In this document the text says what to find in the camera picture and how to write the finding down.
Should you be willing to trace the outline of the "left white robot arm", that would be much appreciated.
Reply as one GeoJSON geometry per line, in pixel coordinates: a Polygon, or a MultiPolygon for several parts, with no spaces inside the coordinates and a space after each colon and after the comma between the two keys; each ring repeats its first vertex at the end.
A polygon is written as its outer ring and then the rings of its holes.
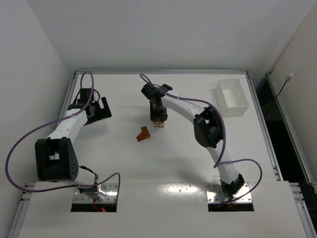
{"type": "Polygon", "coordinates": [[[63,182],[77,186],[81,194],[102,201],[106,190],[98,184],[98,175],[91,169],[80,166],[73,142],[85,125],[112,116],[105,97],[97,90],[81,88],[67,108],[65,119],[45,139],[35,143],[37,175],[40,181],[63,182]]]}

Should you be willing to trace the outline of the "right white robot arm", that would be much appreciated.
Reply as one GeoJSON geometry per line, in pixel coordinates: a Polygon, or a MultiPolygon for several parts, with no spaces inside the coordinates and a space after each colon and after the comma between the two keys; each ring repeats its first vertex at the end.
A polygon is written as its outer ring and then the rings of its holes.
{"type": "Polygon", "coordinates": [[[233,199],[244,184],[243,176],[225,152],[225,129],[223,119],[214,106],[201,107],[189,100],[169,95],[172,87],[145,84],[142,94],[150,101],[150,118],[153,123],[167,120],[167,109],[186,118],[194,127],[196,141],[210,153],[220,175],[220,183],[226,197],[233,199]]]}

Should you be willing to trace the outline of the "small light wood cube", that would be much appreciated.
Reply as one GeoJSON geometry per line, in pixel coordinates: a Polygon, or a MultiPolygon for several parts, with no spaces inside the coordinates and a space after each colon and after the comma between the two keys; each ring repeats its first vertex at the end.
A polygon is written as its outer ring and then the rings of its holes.
{"type": "Polygon", "coordinates": [[[155,122],[155,126],[156,127],[164,127],[164,122],[157,121],[157,122],[155,122]]]}

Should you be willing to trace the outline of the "white perforated box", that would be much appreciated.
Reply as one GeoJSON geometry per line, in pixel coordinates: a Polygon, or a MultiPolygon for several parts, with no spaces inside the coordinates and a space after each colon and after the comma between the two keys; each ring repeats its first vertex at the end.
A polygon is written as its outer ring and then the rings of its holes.
{"type": "Polygon", "coordinates": [[[242,117],[249,107],[238,78],[220,79],[215,89],[219,110],[224,118],[242,117]]]}

